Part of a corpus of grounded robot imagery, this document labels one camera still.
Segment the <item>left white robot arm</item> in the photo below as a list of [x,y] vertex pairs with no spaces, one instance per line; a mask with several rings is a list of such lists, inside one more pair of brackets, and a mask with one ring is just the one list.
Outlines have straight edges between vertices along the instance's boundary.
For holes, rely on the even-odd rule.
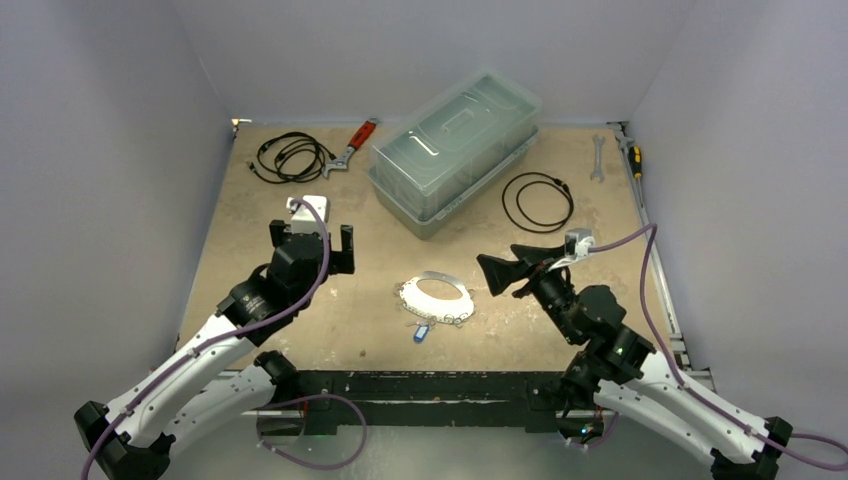
[[75,412],[88,452],[80,478],[99,467],[109,479],[159,479],[179,451],[231,416],[332,399],[304,389],[301,371],[279,351],[219,377],[290,325],[330,276],[355,271],[351,225],[341,226],[338,250],[322,220],[274,221],[270,233],[271,259],[233,286],[190,340],[127,392]]

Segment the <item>blue key tag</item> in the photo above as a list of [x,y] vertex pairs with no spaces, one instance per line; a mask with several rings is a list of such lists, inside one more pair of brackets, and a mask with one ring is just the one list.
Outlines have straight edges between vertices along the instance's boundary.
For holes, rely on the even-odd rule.
[[413,341],[416,344],[421,344],[428,336],[430,330],[431,326],[429,324],[418,325],[413,334]]

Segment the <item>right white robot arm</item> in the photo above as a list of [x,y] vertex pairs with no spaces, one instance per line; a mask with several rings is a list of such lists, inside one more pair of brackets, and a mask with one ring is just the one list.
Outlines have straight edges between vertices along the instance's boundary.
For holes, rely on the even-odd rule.
[[674,441],[710,466],[715,479],[774,479],[792,426],[719,398],[682,372],[662,346],[629,328],[626,309],[607,285],[577,291],[570,272],[554,270],[553,250],[511,248],[515,259],[480,254],[490,293],[519,283],[513,297],[532,296],[571,345],[580,347],[558,383],[543,387],[564,410],[621,412]]

